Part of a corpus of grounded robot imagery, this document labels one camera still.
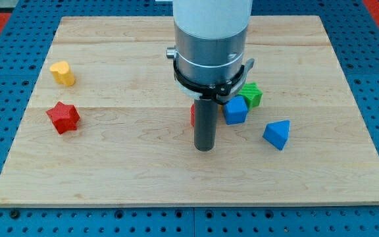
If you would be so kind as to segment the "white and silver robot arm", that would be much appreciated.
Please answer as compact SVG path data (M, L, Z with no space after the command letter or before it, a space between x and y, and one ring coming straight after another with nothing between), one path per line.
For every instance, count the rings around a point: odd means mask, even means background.
M174 0L177 74L185 83L225 84L241 70L252 0Z

